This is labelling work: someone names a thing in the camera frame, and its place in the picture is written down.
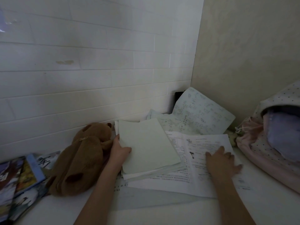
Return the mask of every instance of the white brick wall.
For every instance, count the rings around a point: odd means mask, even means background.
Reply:
[[[0,160],[60,150],[92,121],[171,111],[203,0],[0,0]]]

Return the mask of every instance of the beige wall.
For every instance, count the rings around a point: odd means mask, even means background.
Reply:
[[[204,0],[191,86],[236,116],[300,79],[300,0]]]

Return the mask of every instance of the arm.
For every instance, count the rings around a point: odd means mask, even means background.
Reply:
[[[104,225],[113,199],[115,180],[131,152],[130,147],[121,147],[119,135],[115,137],[107,165],[103,169],[94,191],[82,208],[74,225]]]
[[[223,224],[255,225],[231,179],[243,167],[234,166],[234,155],[230,152],[224,154],[224,147],[220,147],[213,155],[207,152],[206,166],[216,188]]]

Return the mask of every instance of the pink fabric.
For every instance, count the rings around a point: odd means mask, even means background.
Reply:
[[[300,176],[251,149],[251,144],[255,143],[259,137],[262,137],[261,132],[263,132],[264,126],[267,127],[267,125],[265,118],[264,124],[261,124],[258,119],[248,118],[243,122],[242,127],[250,128],[245,128],[244,136],[236,139],[237,145],[251,162],[278,181],[300,193]]]

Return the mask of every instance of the forearm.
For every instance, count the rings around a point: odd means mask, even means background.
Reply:
[[[213,183],[220,204],[223,225],[255,224],[231,178],[213,178]]]
[[[74,225],[104,225],[107,223],[115,180],[120,169],[110,161],[107,163]]]

